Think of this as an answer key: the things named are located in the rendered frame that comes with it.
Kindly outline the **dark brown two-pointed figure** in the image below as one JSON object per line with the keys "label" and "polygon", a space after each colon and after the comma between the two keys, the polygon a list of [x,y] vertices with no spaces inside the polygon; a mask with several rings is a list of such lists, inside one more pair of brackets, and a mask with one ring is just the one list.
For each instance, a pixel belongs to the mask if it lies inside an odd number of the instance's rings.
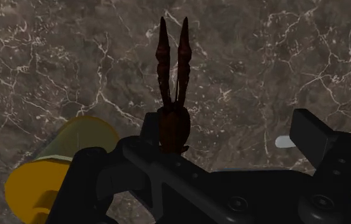
{"label": "dark brown two-pointed figure", "polygon": [[190,74],[191,47],[189,45],[188,19],[182,23],[177,53],[177,79],[175,99],[170,96],[170,46],[166,22],[160,19],[160,33],[156,49],[157,75],[163,106],[158,109],[159,141],[164,153],[182,154],[188,150],[191,121],[188,110],[184,107]]}

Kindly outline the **white flat stick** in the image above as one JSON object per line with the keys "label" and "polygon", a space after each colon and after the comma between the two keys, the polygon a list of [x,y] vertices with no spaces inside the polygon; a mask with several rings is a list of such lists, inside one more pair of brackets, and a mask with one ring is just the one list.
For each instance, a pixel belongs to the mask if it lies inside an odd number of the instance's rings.
{"label": "white flat stick", "polygon": [[289,136],[279,136],[275,140],[275,146],[278,148],[293,148],[296,145],[291,141]]}

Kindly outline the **yellow and green cylinder bottle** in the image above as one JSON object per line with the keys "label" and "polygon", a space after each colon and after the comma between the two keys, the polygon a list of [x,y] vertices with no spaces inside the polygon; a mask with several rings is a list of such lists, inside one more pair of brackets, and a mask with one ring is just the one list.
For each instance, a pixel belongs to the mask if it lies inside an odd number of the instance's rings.
{"label": "yellow and green cylinder bottle", "polygon": [[111,152],[119,139],[116,130],[100,118],[72,118],[32,161],[9,175],[4,184],[8,206],[25,224],[45,224],[76,152],[94,146]]}

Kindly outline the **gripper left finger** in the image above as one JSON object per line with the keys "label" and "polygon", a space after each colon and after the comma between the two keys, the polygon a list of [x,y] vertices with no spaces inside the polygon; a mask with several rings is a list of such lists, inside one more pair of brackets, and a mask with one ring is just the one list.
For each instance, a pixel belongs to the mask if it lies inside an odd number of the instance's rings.
{"label": "gripper left finger", "polygon": [[157,113],[146,113],[139,136],[120,139],[103,120],[80,116],[56,139],[74,156],[45,224],[118,224],[106,212],[120,192],[130,192],[155,220],[163,217],[160,183],[137,156],[158,146]]}

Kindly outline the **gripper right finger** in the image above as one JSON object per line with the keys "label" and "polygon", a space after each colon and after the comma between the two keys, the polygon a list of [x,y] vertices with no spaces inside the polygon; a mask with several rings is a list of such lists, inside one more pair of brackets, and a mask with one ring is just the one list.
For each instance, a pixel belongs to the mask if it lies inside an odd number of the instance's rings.
{"label": "gripper right finger", "polygon": [[298,202],[304,224],[351,224],[351,133],[329,128],[307,109],[295,109],[289,137],[315,173]]}

